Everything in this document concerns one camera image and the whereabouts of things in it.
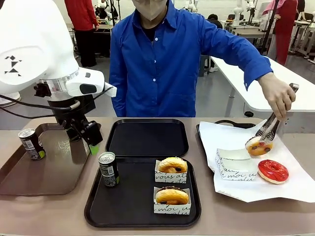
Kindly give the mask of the person left hand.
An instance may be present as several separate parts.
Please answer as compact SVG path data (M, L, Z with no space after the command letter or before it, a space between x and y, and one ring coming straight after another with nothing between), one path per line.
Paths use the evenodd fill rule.
M279 80L272 72L259 78L258 83L276 118L284 120L287 111L291 109L291 105L296 99L293 89Z

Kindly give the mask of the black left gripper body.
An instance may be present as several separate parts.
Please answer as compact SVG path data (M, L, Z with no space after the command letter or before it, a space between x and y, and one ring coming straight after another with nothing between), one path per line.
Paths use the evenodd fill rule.
M35 96L45 98L57 122L66 128L74 123L78 127L87 122L85 114L95 109L92 95L70 96L60 84L41 82L33 87Z

